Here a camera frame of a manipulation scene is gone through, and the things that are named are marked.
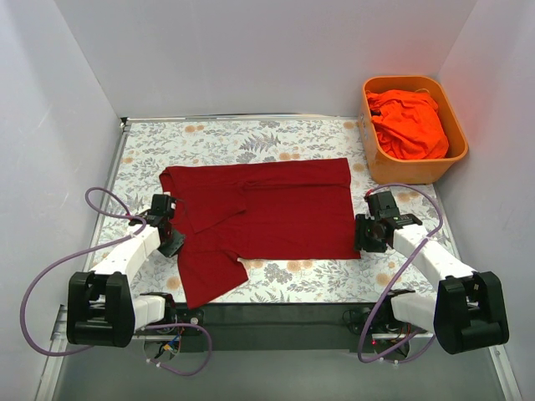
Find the dark red t-shirt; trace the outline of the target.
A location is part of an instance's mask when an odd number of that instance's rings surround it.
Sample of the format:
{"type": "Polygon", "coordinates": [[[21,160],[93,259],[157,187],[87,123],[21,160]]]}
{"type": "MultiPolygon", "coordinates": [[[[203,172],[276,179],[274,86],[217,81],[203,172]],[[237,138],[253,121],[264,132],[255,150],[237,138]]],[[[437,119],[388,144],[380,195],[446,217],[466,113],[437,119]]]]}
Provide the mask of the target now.
{"type": "Polygon", "coordinates": [[[356,260],[345,158],[170,166],[163,191],[186,239],[178,272],[186,305],[201,307],[248,279],[242,260],[356,260]]]}

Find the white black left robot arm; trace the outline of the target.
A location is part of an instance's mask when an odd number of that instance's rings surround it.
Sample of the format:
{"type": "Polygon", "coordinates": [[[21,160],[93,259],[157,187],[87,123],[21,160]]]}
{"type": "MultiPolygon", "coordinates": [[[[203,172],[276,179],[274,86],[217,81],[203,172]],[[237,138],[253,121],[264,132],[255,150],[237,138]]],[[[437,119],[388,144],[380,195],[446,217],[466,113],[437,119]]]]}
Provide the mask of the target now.
{"type": "Polygon", "coordinates": [[[134,334],[151,325],[158,333],[176,328],[178,315],[172,295],[148,292],[134,296],[130,285],[153,253],[175,256],[185,236],[163,216],[151,217],[140,233],[130,227],[128,240],[88,272],[69,280],[67,339],[88,346],[124,348],[134,334]]]}

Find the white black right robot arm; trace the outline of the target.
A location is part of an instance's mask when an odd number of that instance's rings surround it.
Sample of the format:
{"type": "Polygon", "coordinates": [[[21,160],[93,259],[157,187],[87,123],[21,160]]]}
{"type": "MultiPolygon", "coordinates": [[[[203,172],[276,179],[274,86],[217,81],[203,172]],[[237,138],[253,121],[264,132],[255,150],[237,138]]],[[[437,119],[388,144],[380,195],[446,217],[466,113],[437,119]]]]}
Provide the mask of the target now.
{"type": "Polygon", "coordinates": [[[368,332],[378,313],[380,326],[397,332],[409,323],[434,335],[449,354],[489,348],[508,342],[510,334],[502,283],[493,272],[479,272],[454,257],[431,238],[415,216],[376,220],[355,217],[354,244],[359,251],[392,248],[405,256],[436,291],[428,298],[386,289],[362,328],[368,332]]]}

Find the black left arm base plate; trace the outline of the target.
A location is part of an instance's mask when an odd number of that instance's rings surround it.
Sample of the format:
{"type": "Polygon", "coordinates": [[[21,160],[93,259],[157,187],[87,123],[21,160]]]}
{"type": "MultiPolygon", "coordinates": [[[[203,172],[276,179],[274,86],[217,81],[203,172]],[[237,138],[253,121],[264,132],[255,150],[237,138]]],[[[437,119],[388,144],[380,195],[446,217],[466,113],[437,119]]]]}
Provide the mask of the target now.
{"type": "MultiPolygon", "coordinates": [[[[176,309],[171,313],[171,323],[188,323],[196,326],[204,325],[204,312],[201,309],[176,309]]],[[[185,336],[198,336],[201,331],[192,327],[172,327],[168,330],[169,333],[185,336]]]]}

